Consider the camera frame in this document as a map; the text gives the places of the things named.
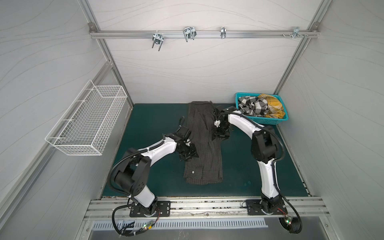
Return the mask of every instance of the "green mat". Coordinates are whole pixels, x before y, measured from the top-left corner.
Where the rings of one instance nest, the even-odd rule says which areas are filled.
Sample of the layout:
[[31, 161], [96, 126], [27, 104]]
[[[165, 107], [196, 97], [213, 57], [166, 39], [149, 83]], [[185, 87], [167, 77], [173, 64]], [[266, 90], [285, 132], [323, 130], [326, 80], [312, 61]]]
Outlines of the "green mat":
[[[224, 107], [233, 104], [222, 104]], [[128, 148], [147, 147], [177, 130], [179, 118], [185, 116], [188, 104], [135, 104], [114, 164]], [[233, 127], [228, 140], [221, 144], [224, 181], [219, 184], [193, 185], [183, 178], [184, 161], [177, 153], [169, 154], [151, 167], [148, 187], [156, 196], [260, 196], [261, 178], [256, 160], [251, 155], [251, 140]], [[278, 184], [286, 196], [308, 196], [295, 166], [287, 154], [276, 164]], [[103, 196], [121, 196], [108, 186]]]

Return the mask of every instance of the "clothing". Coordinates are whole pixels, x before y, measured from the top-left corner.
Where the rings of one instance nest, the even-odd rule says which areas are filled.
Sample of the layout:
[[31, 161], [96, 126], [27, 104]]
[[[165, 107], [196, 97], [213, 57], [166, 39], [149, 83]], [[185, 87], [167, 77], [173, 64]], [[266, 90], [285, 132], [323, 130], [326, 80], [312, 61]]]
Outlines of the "clothing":
[[264, 117], [268, 102], [262, 97], [244, 96], [238, 99], [239, 111], [247, 116]]
[[223, 181], [221, 139], [212, 140], [215, 116], [210, 102], [191, 102], [189, 104], [189, 137], [195, 144], [199, 157], [185, 162], [184, 178], [190, 184], [205, 185]]
[[265, 93], [260, 94], [258, 97], [265, 98], [268, 102], [268, 110], [265, 115], [266, 118], [284, 118], [284, 107], [277, 98]]

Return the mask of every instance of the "laundry basket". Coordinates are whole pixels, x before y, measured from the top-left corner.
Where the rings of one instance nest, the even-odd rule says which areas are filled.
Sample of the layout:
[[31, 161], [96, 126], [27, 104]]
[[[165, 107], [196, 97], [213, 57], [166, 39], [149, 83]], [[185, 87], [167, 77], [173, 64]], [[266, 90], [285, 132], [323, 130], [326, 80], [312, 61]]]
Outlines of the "laundry basket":
[[[255, 97], [257, 97], [260, 94], [261, 93], [236, 93], [236, 95], [235, 95], [236, 108], [239, 109], [239, 103], [238, 103], [239, 97], [244, 97], [244, 96], [255, 96]], [[287, 121], [288, 120], [288, 113], [287, 113], [287, 110], [285, 108], [284, 102], [281, 99], [281, 97], [278, 96], [278, 95], [273, 95], [273, 94], [269, 94], [269, 95], [274, 96], [275, 98], [277, 98], [281, 102], [281, 104], [283, 105], [284, 112], [285, 112], [284, 118], [263, 118], [263, 117], [251, 117], [251, 116], [247, 116], [247, 117], [252, 119], [252, 121], [254, 121], [256, 123], [269, 124], [269, 125], [277, 125], [277, 124], [279, 124], [282, 121]]]
[[85, 97], [72, 103], [45, 138], [67, 155], [101, 155], [127, 99], [122, 86], [91, 86], [83, 88], [79, 96]]

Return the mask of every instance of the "teal plastic basket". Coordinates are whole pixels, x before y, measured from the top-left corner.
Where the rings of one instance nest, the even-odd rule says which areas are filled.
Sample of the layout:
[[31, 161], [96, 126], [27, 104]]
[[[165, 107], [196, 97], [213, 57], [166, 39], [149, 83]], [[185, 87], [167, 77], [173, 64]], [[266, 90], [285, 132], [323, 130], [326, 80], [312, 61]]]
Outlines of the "teal plastic basket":
[[[236, 95], [235, 95], [236, 108], [239, 109], [239, 103], [238, 103], [239, 97], [243, 97], [243, 96], [256, 96], [257, 97], [260, 94], [261, 93], [236, 93]], [[287, 113], [286, 107], [285, 107], [284, 102], [281, 99], [281, 97], [278, 95], [273, 95], [273, 94], [269, 94], [269, 95], [274, 96], [275, 98], [279, 99], [279, 101], [283, 105], [284, 112], [285, 112], [284, 118], [262, 118], [262, 117], [251, 117], [251, 116], [247, 116], [247, 117], [252, 119], [252, 121], [254, 121], [256, 123], [269, 124], [269, 125], [277, 125], [282, 121], [287, 121], [288, 120], [288, 113]]]

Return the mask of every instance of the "black mounting plate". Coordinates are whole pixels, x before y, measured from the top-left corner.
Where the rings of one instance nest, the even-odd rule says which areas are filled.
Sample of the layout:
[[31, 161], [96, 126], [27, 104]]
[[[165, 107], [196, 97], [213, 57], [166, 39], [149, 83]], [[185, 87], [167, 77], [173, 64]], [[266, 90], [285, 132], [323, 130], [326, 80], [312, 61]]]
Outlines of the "black mounting plate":
[[[255, 215], [266, 215], [261, 208], [260, 205], [261, 199], [248, 199], [245, 200], [245, 205], [247, 206], [247, 214], [250, 216]], [[281, 210], [285, 211], [287, 213], [287, 209], [285, 208], [285, 205], [283, 203], [279, 204], [277, 208], [280, 208]], [[274, 215], [284, 215], [280, 210], [276, 210], [272, 213]]]
[[[170, 201], [158, 201], [157, 208], [160, 210], [160, 217], [169, 217], [170, 214]], [[155, 212], [153, 216], [145, 216], [141, 210], [140, 205], [133, 205], [131, 212], [129, 213], [130, 217], [157, 217], [158, 211]]]

